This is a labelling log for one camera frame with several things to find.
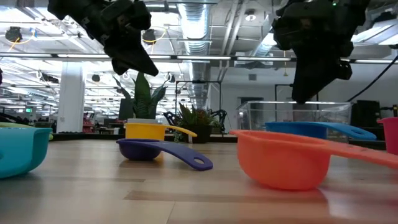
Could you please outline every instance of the potted plant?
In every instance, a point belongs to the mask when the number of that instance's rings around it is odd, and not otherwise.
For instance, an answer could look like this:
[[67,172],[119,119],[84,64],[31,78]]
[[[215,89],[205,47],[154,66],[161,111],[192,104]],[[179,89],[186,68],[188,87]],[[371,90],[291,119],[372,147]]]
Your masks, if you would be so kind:
[[[213,126],[211,123],[214,118],[211,116],[209,111],[203,109],[195,109],[192,106],[192,112],[184,105],[180,103],[180,112],[178,115],[178,126],[181,128],[188,129],[198,136],[192,138],[193,143],[208,143],[211,136],[211,130]],[[187,134],[182,134],[182,139],[185,142],[189,141]]]
[[134,98],[131,98],[129,92],[121,86],[116,78],[114,79],[125,97],[121,100],[119,119],[121,119],[120,115],[127,114],[124,115],[124,119],[128,119],[128,123],[157,123],[155,120],[156,107],[166,94],[167,87],[164,87],[164,83],[151,94],[147,79],[142,72],[139,72],[137,80],[133,79]]
[[211,122],[211,133],[212,134],[221,134],[221,124],[219,121],[217,121],[216,118],[214,118],[214,120]]

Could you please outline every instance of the white column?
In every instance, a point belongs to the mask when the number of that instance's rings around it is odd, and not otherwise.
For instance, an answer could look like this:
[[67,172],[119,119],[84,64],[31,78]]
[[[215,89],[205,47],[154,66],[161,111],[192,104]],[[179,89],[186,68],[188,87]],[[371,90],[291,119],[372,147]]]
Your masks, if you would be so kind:
[[210,102],[208,107],[213,111],[218,111],[220,109],[220,89],[217,89],[215,86],[219,87],[216,83],[209,86],[210,94],[207,97]]
[[62,66],[57,132],[82,132],[86,74],[81,62]]

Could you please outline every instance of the desk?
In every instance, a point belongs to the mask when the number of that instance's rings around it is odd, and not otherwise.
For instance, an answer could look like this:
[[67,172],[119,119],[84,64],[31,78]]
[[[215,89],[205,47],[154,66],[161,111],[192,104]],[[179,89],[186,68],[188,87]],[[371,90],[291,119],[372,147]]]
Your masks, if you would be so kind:
[[319,190],[276,191],[239,168],[235,144],[191,146],[206,172],[177,158],[130,162],[114,141],[50,142],[27,176],[0,181],[1,224],[396,224],[398,173],[332,157]]
[[100,134],[113,134],[114,128],[100,128],[98,131]]

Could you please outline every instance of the ceiling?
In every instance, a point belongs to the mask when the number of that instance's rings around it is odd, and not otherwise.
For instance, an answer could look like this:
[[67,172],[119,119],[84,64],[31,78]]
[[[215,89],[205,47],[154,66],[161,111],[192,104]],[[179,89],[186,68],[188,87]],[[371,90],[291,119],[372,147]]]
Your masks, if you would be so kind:
[[[17,1],[7,0],[0,6],[0,52],[10,53],[45,53],[45,54],[103,54],[103,47],[95,40],[91,40],[84,29],[82,29],[73,19],[66,17],[64,20],[58,20],[54,15],[47,12],[46,0],[30,0],[34,2],[28,7],[17,6]],[[237,6],[236,15],[232,15],[231,0],[210,1],[217,2],[212,4],[210,9],[210,36],[204,40],[210,43],[210,55],[220,55],[223,49],[225,33],[228,30],[228,23],[232,19],[232,30],[238,26],[240,11],[243,9],[255,9],[254,21],[243,19],[239,25],[236,37],[229,36],[228,43],[234,42],[231,48],[231,55],[248,55],[256,49],[259,44],[274,45],[272,34],[264,36],[262,31],[264,20],[267,15],[272,14],[280,8],[281,2],[285,0],[274,1],[247,1],[245,7]],[[162,3],[162,1],[147,1],[149,4]],[[374,19],[385,10],[396,11],[395,1],[372,1],[369,7],[368,20]],[[155,29],[157,38],[160,38],[154,45],[143,46],[150,55],[184,55],[186,54],[185,42],[180,26],[180,16],[174,13],[152,12],[152,28]],[[398,44],[398,22],[396,24],[381,25],[379,28],[360,27],[358,34],[353,37],[356,42],[356,48],[352,55],[354,58],[386,58],[390,56],[391,50],[386,45],[379,45],[383,42]],[[5,38],[6,32],[11,26],[21,28],[22,43],[15,44]],[[273,57],[293,57],[292,52],[283,52],[273,47],[268,56]],[[0,89],[0,106],[7,109],[20,111],[25,105],[37,105],[39,113],[49,114],[57,112],[59,99],[59,84],[47,83],[40,80],[40,73],[50,75],[60,82],[62,81],[62,63],[67,60],[28,60],[28,58],[8,58],[0,59],[0,67],[4,71],[3,83],[7,87]],[[116,82],[113,77],[120,79],[123,86],[134,93],[134,83],[132,78],[136,77],[137,72],[128,71],[128,75],[119,77],[113,72],[109,61],[90,60],[83,61],[86,77],[86,95],[85,110],[98,111],[106,115],[117,115],[119,101],[123,97],[117,93]],[[191,80],[189,71],[190,62],[157,62],[156,66],[160,73],[156,77],[148,76],[148,80],[153,88],[160,86],[165,82],[167,74],[174,75],[176,80]],[[274,62],[268,65],[268,68],[255,68],[248,70],[244,67],[239,68],[236,65],[230,65],[225,73],[223,83],[227,84],[245,84],[245,85],[267,85],[271,83],[289,83],[294,78],[294,63]],[[220,68],[218,63],[211,63],[210,80],[217,80]],[[257,81],[248,80],[250,73],[257,74]],[[93,75],[99,75],[101,80],[94,82]],[[174,111],[175,103],[175,84],[168,85],[167,96],[160,103],[158,112]],[[177,100],[184,100],[195,104],[197,97],[191,91],[190,85],[183,86]]]

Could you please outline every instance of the ventilation duct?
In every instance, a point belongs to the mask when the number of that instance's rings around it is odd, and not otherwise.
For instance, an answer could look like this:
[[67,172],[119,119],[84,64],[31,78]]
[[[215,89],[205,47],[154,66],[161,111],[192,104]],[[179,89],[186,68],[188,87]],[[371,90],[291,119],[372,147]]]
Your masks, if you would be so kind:
[[[210,6],[208,4],[178,4],[178,11],[181,16],[181,29],[184,38],[195,41],[186,41],[185,50],[188,55],[207,55],[210,44],[200,42],[200,39],[206,39],[209,35],[209,14]],[[210,79],[209,63],[189,63],[189,72],[191,80],[207,81]],[[194,94],[197,108],[206,105],[208,84],[193,84],[190,91]]]
[[178,9],[175,4],[169,4],[167,1],[162,3],[145,2],[149,12],[164,12],[164,13],[176,13]]
[[[268,39],[270,37],[268,35],[268,33],[272,27],[271,20],[272,20],[271,16],[267,15],[266,19],[264,20],[264,23],[262,24],[262,27],[261,27],[262,41],[261,41],[261,43],[251,52],[238,53],[237,56],[265,57],[268,55],[269,51],[273,47],[273,44],[270,43],[270,40]],[[273,65],[272,62],[235,62],[236,68],[246,68],[249,70],[252,70],[254,68],[269,68],[272,65]]]
[[361,45],[391,45],[398,43],[394,38],[398,33],[398,15],[396,13],[398,4],[392,6],[388,11],[381,13],[372,13],[369,11],[366,17],[368,18],[369,27],[367,30],[354,35],[351,41],[354,46]]

